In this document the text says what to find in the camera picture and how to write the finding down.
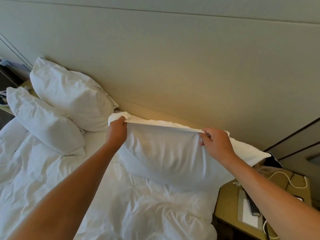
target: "white duvet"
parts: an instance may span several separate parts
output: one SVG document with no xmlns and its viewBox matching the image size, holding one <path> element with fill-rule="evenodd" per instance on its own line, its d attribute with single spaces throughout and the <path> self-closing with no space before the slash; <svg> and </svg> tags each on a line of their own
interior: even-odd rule
<svg viewBox="0 0 320 240">
<path fill-rule="evenodd" d="M 16 119 L 0 131 L 0 239 L 105 141 L 86 132 L 86 157 L 62 156 Z M 112 159 L 75 239 L 216 239 L 218 192 L 193 193 L 129 174 Z"/>
</svg>

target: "paper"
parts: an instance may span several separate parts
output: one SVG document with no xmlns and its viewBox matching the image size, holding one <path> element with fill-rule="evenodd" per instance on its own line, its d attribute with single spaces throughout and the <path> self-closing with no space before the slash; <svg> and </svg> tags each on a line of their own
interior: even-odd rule
<svg viewBox="0 0 320 240">
<path fill-rule="evenodd" d="M 242 221 L 255 228 L 258 228 L 258 216 L 253 216 L 251 214 L 250 206 L 247 199 L 243 199 L 243 214 Z"/>
</svg>

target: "white pillowcase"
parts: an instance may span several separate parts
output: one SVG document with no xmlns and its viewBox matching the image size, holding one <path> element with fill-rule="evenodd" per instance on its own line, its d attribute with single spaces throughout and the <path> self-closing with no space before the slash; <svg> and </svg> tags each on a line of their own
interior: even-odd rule
<svg viewBox="0 0 320 240">
<path fill-rule="evenodd" d="M 7 99 L 18 121 L 40 141 L 64 155 L 85 155 L 83 135 L 62 111 L 22 87 L 7 88 Z"/>
<path fill-rule="evenodd" d="M 38 58 L 30 73 L 32 86 L 42 100 L 61 109 L 86 131 L 100 132 L 118 104 L 92 78 Z"/>
<path fill-rule="evenodd" d="M 126 112 L 113 114 L 109 122 L 120 116 L 127 119 L 128 137 L 118 153 L 129 173 L 191 191 L 208 192 L 216 192 L 234 179 L 198 145 L 199 130 L 165 121 L 146 121 Z M 233 138 L 230 141 L 235 153 L 250 166 L 271 156 Z"/>
</svg>

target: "person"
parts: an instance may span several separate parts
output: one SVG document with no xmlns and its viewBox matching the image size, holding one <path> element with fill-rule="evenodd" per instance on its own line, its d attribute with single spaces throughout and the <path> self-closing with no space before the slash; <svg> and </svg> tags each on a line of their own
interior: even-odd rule
<svg viewBox="0 0 320 240">
<path fill-rule="evenodd" d="M 200 145 L 241 183 L 281 240 L 320 239 L 320 212 L 241 160 L 226 132 L 213 128 L 203 131 Z M 126 138 L 125 118 L 111 122 L 105 144 L 55 186 L 8 239 L 73 239 L 111 159 Z"/>
</svg>

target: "black remote control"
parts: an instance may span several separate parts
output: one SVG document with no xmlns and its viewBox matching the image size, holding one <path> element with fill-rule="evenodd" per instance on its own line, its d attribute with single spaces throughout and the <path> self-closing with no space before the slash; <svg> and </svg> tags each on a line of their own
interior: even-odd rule
<svg viewBox="0 0 320 240">
<path fill-rule="evenodd" d="M 250 210 L 251 210 L 251 214 L 253 216 L 260 216 L 260 211 L 258 209 L 258 207 L 256 206 L 256 204 L 254 203 L 254 201 L 250 198 L 250 196 L 247 194 L 247 192 L 245 192 L 247 199 L 248 199 L 248 203 L 250 206 Z"/>
</svg>

